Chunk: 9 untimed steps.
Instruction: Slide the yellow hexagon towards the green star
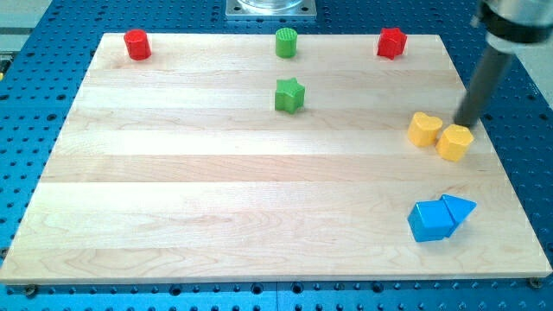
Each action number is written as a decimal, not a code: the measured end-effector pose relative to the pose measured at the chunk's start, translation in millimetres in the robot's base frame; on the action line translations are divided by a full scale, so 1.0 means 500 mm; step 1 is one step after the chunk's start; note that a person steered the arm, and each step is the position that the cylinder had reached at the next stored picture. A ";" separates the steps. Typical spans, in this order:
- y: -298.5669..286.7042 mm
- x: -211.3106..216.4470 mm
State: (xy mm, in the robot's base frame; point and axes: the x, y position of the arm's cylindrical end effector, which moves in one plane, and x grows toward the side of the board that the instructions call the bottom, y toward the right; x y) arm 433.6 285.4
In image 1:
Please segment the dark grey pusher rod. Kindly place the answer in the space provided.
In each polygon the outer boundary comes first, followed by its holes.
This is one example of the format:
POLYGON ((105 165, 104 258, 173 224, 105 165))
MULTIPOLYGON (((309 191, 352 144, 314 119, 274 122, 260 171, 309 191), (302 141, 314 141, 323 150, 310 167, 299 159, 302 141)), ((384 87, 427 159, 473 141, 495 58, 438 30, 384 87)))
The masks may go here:
POLYGON ((473 128, 477 124, 512 62, 513 53, 505 53, 491 45, 486 46, 454 114, 454 124, 467 128, 473 128))

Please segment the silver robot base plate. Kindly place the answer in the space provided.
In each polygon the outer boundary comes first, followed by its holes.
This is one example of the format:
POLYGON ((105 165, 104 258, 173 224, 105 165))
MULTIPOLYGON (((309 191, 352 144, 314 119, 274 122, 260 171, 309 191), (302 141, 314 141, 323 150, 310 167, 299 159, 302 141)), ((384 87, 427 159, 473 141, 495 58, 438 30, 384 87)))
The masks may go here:
POLYGON ((227 20, 315 19, 315 0, 226 0, 227 20))

